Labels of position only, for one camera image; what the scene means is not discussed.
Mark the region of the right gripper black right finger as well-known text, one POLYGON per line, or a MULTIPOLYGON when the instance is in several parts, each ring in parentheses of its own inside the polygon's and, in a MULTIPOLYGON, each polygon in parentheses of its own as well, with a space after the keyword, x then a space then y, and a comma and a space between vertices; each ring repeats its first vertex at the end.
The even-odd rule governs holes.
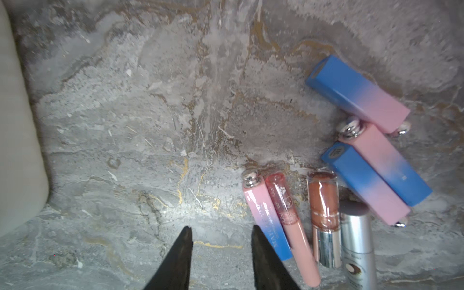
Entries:
POLYGON ((258 225, 253 225, 251 252, 257 290, 300 290, 258 225))

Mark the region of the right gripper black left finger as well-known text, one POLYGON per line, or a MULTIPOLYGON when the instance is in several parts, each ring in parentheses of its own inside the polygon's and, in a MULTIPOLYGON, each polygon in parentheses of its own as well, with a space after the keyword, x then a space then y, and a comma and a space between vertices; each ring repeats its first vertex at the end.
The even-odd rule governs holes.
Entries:
POLYGON ((192 228, 185 226, 144 290, 188 290, 192 251, 192 228))

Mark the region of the pink blue lipstick silver cap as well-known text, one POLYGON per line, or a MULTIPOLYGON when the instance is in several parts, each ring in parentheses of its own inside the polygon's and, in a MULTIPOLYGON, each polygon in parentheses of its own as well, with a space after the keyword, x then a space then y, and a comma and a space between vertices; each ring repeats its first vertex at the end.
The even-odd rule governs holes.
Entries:
POLYGON ((242 173, 242 189, 256 225, 261 228, 273 250, 281 261, 291 259, 290 245, 262 175, 256 169, 245 170, 242 173))

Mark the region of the slim pink lip gloss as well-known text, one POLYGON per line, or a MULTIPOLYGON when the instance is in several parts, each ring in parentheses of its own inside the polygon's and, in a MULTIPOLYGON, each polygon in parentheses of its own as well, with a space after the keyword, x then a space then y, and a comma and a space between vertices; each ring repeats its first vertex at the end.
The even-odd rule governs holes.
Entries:
POLYGON ((265 184, 303 281, 310 287, 318 287, 321 284, 319 269, 285 175, 282 172, 270 174, 265 184))

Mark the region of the brown lip gloss tube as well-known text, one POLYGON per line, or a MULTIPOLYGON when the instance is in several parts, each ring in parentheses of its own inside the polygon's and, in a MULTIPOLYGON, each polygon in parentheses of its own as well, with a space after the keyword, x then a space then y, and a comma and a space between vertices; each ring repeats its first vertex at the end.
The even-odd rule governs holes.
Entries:
POLYGON ((328 170, 308 174, 312 242, 315 260, 327 268, 339 268, 341 258, 340 198, 337 176, 328 170))

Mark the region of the silver lipstick tube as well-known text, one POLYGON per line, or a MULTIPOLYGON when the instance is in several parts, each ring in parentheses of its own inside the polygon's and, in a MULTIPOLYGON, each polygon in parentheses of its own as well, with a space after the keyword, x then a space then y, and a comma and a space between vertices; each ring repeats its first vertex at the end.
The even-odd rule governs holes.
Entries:
POLYGON ((367 205, 356 201, 340 202, 343 269, 352 290, 378 288, 371 221, 367 205))

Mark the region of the white plastic storage box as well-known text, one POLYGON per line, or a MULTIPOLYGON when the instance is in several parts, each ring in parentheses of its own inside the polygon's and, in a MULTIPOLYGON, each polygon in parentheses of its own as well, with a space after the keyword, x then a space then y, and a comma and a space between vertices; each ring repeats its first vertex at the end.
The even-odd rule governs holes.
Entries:
POLYGON ((39 214, 49 183, 10 19, 1 6, 1 235, 39 214))

